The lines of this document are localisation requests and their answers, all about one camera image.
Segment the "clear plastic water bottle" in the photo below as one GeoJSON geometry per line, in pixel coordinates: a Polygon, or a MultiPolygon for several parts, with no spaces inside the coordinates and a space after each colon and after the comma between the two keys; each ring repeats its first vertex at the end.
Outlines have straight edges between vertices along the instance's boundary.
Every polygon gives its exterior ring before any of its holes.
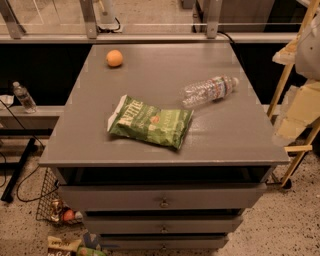
{"type": "Polygon", "coordinates": [[[236,77],[216,76],[185,86],[182,89],[182,105],[194,108],[203,104],[224,99],[239,85],[236,77]]]}

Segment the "upright water bottle on ledge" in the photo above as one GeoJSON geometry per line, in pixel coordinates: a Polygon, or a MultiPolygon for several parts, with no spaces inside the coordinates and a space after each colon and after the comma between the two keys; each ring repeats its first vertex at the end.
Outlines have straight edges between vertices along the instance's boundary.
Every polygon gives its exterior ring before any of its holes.
{"type": "Polygon", "coordinates": [[[25,86],[15,81],[13,83],[13,93],[27,113],[35,113],[37,111],[37,106],[25,86]]]}

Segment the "grey drawer cabinet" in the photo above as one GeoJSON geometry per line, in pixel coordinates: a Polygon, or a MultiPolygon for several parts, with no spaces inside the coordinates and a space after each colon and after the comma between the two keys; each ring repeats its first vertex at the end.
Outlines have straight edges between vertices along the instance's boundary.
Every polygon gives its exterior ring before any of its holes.
{"type": "Polygon", "coordinates": [[[41,164],[109,250],[219,248],[287,162],[231,47],[94,46],[41,164]]]}

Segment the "green chip bag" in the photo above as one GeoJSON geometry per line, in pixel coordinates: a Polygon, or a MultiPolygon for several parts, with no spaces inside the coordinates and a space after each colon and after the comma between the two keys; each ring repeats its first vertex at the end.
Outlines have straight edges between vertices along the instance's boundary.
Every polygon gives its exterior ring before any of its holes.
{"type": "Polygon", "coordinates": [[[123,95],[107,121],[107,131],[113,135],[179,149],[192,115],[192,110],[159,109],[123,95]]]}

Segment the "orange fruit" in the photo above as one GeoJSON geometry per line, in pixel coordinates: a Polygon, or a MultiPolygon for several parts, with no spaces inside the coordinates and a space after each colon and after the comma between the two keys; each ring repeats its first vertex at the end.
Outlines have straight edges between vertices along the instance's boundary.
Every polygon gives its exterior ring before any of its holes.
{"type": "Polygon", "coordinates": [[[119,50],[111,50],[106,55],[106,62],[109,67],[119,67],[123,63],[123,55],[119,50]]]}

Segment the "top grey drawer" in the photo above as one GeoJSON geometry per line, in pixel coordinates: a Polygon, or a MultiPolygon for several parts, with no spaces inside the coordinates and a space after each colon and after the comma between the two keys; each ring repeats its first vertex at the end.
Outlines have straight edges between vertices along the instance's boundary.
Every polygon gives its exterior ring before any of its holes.
{"type": "Polygon", "coordinates": [[[266,190],[259,184],[61,186],[62,199],[81,211],[240,209],[266,190]]]}

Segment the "grey drawer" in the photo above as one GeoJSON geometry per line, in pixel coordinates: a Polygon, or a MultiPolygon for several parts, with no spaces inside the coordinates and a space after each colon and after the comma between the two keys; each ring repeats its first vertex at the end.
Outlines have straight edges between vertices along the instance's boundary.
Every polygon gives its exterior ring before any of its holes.
{"type": "Polygon", "coordinates": [[[242,223],[241,216],[101,216],[85,217],[95,234],[229,233],[242,223]]]}
{"type": "Polygon", "coordinates": [[[100,237],[103,248],[110,250],[217,249],[228,238],[223,236],[189,237],[100,237]]]}
{"type": "Polygon", "coordinates": [[[62,199],[81,211],[240,209],[266,190],[259,184],[61,186],[62,199]]]}

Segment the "middle grey drawer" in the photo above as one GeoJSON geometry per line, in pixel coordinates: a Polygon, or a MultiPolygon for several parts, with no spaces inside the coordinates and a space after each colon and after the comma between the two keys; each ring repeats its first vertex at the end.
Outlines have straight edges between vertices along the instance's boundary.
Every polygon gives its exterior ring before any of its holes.
{"type": "Polygon", "coordinates": [[[85,217],[95,234],[229,233],[242,223],[241,216],[101,216],[85,217]]]}

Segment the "bottom grey drawer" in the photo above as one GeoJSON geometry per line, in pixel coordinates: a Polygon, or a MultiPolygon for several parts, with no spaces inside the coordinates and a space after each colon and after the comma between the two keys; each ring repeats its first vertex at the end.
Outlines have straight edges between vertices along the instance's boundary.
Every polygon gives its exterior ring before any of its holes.
{"type": "Polygon", "coordinates": [[[228,238],[223,236],[189,237],[100,237],[103,248],[110,250],[217,249],[228,238]]]}

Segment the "red fruit in basket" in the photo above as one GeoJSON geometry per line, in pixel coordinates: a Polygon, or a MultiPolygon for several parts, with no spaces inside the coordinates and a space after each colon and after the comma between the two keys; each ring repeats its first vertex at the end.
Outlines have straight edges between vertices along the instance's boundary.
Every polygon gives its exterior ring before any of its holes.
{"type": "Polygon", "coordinates": [[[75,218],[75,213],[73,210],[69,209],[64,212],[63,214],[63,220],[64,221],[71,221],[75,218]]]}

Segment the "snack bag on floor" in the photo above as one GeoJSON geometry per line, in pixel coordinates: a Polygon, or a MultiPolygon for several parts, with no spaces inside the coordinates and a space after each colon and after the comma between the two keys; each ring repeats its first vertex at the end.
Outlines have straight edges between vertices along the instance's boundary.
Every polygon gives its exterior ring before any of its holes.
{"type": "Polygon", "coordinates": [[[63,240],[54,236],[48,237],[47,256],[76,256],[81,240],[63,240]]]}

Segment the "black metal stand leg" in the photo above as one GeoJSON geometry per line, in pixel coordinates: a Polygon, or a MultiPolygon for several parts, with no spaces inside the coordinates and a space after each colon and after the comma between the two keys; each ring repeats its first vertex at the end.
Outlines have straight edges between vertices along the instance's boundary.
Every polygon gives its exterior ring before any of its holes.
{"type": "Polygon", "coordinates": [[[11,203],[13,201],[12,192],[13,192],[14,186],[17,183],[20,174],[22,173],[22,169],[24,167],[24,164],[27,161],[28,156],[31,154],[34,148],[35,148],[35,139],[31,138],[28,141],[26,148],[24,149],[21,155],[20,160],[16,163],[5,164],[5,167],[13,169],[13,173],[12,173],[11,179],[6,185],[6,188],[1,196],[1,200],[3,202],[11,203]]]}

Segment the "metal railing frame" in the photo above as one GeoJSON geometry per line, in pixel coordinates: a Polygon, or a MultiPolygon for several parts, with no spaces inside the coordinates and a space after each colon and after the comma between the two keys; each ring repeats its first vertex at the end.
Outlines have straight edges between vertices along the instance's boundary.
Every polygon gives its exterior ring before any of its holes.
{"type": "Polygon", "coordinates": [[[3,43],[115,40],[287,41],[302,18],[295,0],[0,0],[3,43]]]}

